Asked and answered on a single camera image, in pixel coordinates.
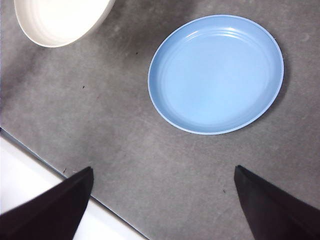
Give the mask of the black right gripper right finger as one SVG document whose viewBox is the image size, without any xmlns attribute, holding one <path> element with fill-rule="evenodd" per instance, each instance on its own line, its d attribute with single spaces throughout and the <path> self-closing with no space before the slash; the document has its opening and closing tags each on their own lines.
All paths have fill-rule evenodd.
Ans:
<svg viewBox="0 0 320 240">
<path fill-rule="evenodd" d="M 256 240 L 318 240 L 319 209 L 241 165 L 234 170 L 240 206 Z"/>
</svg>

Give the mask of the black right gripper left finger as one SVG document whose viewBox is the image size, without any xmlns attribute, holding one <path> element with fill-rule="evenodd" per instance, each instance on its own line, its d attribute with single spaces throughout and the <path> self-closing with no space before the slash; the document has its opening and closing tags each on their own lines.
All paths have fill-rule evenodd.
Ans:
<svg viewBox="0 0 320 240">
<path fill-rule="evenodd" d="M 94 183 L 91 167 L 0 216 L 2 240 L 71 240 Z"/>
</svg>

